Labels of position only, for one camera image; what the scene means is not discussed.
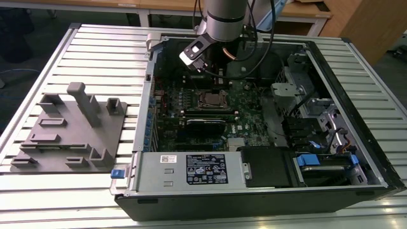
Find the aluminum extrusion table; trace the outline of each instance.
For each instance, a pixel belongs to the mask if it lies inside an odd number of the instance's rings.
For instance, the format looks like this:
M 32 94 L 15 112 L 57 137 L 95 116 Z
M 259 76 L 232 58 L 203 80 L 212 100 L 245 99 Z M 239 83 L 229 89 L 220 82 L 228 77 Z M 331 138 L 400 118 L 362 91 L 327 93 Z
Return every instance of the aluminum extrusion table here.
M 84 82 L 99 101 L 112 95 L 129 104 L 116 164 L 131 162 L 149 32 L 191 34 L 191 30 L 103 25 L 72 27 L 44 67 L 0 137 L 0 228 L 407 228 L 407 192 L 362 202 L 335 213 L 295 216 L 133 222 L 109 194 L 109 174 L 8 175 L 37 115 L 43 93 L 65 93 Z M 312 40 L 359 110 L 386 155 L 407 184 L 407 111 L 351 43 L 338 38 L 276 35 Z M 67 94 L 64 100 L 73 100 Z M 125 187 L 125 180 L 116 186 Z

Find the metal bracket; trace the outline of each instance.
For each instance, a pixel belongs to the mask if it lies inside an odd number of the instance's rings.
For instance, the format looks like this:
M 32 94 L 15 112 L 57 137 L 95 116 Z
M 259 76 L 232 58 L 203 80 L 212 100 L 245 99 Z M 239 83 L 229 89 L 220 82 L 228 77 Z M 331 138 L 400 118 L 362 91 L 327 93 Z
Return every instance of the metal bracket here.
M 145 47 L 148 52 L 155 51 L 157 49 L 157 47 L 155 46 L 159 45 L 160 43 L 161 43 L 160 32 L 151 32 L 149 34 L 147 34 Z
M 243 175 L 244 175 L 245 180 L 252 179 L 252 172 L 251 172 L 251 169 L 249 169 L 249 163 L 243 163 Z

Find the cable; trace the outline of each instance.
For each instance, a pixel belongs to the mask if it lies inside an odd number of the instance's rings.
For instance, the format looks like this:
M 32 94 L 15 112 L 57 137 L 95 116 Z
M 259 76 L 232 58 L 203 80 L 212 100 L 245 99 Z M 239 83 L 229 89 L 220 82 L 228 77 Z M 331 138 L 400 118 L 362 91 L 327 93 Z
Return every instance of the cable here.
M 351 145 L 351 141 L 350 141 L 350 139 L 346 137 L 346 135 L 343 135 L 343 138 L 344 138 L 344 140 L 347 141 L 347 144 L 346 144 L 346 145 L 342 147 L 342 149 L 340 149 L 340 153 L 342 153 L 342 154 L 344 153 L 346 148 L 350 147 L 350 145 Z
M 249 52 L 249 54 L 244 57 L 244 58 L 240 58 L 237 59 L 231 53 L 229 51 L 227 50 L 225 47 L 223 47 L 223 53 L 225 54 L 225 56 L 232 60 L 232 61 L 237 61 L 237 62 L 241 62 L 241 61 L 245 61 L 248 60 L 255 52 L 256 52 L 256 49 L 257 49 L 257 28 L 256 28 L 256 22 L 255 22 L 255 17 L 253 17 L 253 8 L 249 6 L 248 2 L 247 2 L 247 7 L 248 7 L 248 12 L 249 12 L 249 18 L 251 18 L 251 21 L 253 23 L 253 30 L 255 30 L 255 47 L 252 49 L 252 51 Z
M 199 5 L 199 13 L 201 14 L 203 21 L 205 21 L 203 9 L 201 9 L 201 0 L 197 0 L 197 5 Z
M 195 31 L 195 13 L 196 13 L 196 5 L 197 5 L 197 0 L 195 0 L 193 14 L 192 14 L 192 30 L 193 30 L 193 31 Z
M 253 7 L 255 7 L 255 3 L 256 3 L 256 0 L 252 0 L 252 5 L 251 5 L 251 10 L 253 12 Z
M 260 59 L 260 61 L 257 62 L 257 64 L 255 65 L 255 67 L 252 68 L 252 70 L 247 73 L 247 74 L 243 74 L 240 75 L 239 77 L 225 77 L 223 75 L 219 75 L 219 74 L 215 74 L 212 72 L 209 72 L 208 70 L 205 70 L 204 72 L 208 73 L 209 75 L 215 76 L 215 77 L 219 77 L 221 79 L 227 79 L 227 80 L 241 80 L 244 79 L 245 77 L 248 77 L 253 72 L 255 70 L 257 69 L 257 67 L 261 65 L 265 57 L 267 57 L 267 54 L 269 53 L 271 51 L 271 44 L 272 44 L 272 40 L 273 40 L 273 27 L 275 27 L 275 21 L 276 21 L 276 15 L 275 15 L 275 5 L 273 5 L 273 1 L 271 0 L 271 11 L 272 11 L 272 28 L 271 28 L 271 33 L 269 33 L 269 42 L 268 42 L 268 46 L 267 46 L 267 50 L 264 52 L 264 55 Z
M 40 73 L 40 71 L 39 71 L 39 70 L 35 70 L 35 69 L 29 69 L 29 68 L 17 68 L 17 69 L 5 70 L 5 71 L 0 72 L 0 74 L 8 73 L 8 72 L 12 72 L 12 71 L 31 71 L 31 72 Z
M 332 134 L 332 136 L 331 136 L 328 145 L 326 146 L 326 154 L 328 154 L 330 151 L 331 151 L 331 145 L 332 145 L 332 142 L 334 142 L 334 139 L 335 139 L 335 135 L 336 135 L 336 133 L 339 132 L 339 130 L 342 130 L 342 129 L 343 129 L 342 127 L 338 127 L 336 130 L 334 131 L 334 134 Z
M 289 113 L 288 113 L 288 117 L 292 115 L 292 113 L 295 112 L 296 109 L 299 109 L 300 106 L 303 106 L 303 104 L 308 101 L 308 99 L 311 98 L 311 96 L 315 94 L 316 90 L 313 89 L 301 99 L 301 101 L 299 102 L 299 104 L 295 105 L 295 107 L 291 109 Z
M 280 57 L 280 55 L 277 54 L 277 53 L 275 53 L 275 52 L 269 52 L 272 55 L 275 55 L 277 58 L 279 58 L 279 60 L 280 60 L 280 63 L 281 63 L 281 68 L 283 68 L 283 71 L 284 71 L 284 66 L 285 66 L 285 64 L 284 64 L 284 60 L 281 59 L 281 57 Z
M 271 131 L 271 132 L 273 132 L 273 133 L 275 133 L 276 135 L 279 135 L 279 136 L 287 137 L 285 135 L 279 134 L 277 132 L 275 132 L 275 131 L 273 131 L 273 130 L 271 130 L 271 129 L 269 129 L 269 131 Z

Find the blue plastic tab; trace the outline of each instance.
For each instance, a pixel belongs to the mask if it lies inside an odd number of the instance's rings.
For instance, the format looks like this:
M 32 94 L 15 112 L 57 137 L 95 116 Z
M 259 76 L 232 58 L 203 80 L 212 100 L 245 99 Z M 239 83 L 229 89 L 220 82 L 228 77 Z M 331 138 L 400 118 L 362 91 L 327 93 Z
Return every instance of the blue plastic tab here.
M 358 157 L 356 157 L 356 155 L 351 155 L 351 161 L 352 161 L 352 163 L 354 163 L 354 165 L 358 165 L 359 164 L 359 160 L 358 160 Z
M 112 169 L 112 172 L 109 174 L 109 178 L 112 179 L 124 179 L 124 169 Z
M 320 145 L 315 141 L 309 141 L 309 143 L 316 149 L 320 149 Z
M 297 157 L 299 166 L 320 165 L 316 154 L 303 154 Z

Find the warning label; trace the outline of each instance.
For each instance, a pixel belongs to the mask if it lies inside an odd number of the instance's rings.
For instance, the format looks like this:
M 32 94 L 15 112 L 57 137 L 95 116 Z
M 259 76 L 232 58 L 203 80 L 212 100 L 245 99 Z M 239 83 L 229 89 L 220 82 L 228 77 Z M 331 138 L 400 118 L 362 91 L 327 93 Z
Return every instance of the warning label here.
M 187 183 L 189 185 L 228 183 L 224 154 L 187 155 Z

